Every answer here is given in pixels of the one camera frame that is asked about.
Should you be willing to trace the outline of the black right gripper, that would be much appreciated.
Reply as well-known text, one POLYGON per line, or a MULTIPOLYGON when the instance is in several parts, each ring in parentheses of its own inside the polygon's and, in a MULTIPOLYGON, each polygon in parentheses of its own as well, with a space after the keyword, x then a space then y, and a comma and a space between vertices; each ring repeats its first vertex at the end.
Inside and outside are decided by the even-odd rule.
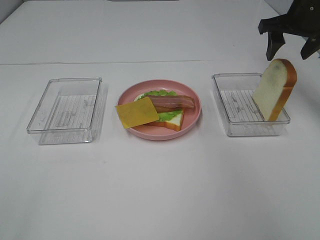
POLYGON ((268 32, 266 58, 271 61, 286 43, 283 33, 308 38, 300 51, 303 60, 320 49, 320 1, 294 0, 287 13, 261 19, 260 34, 268 32))

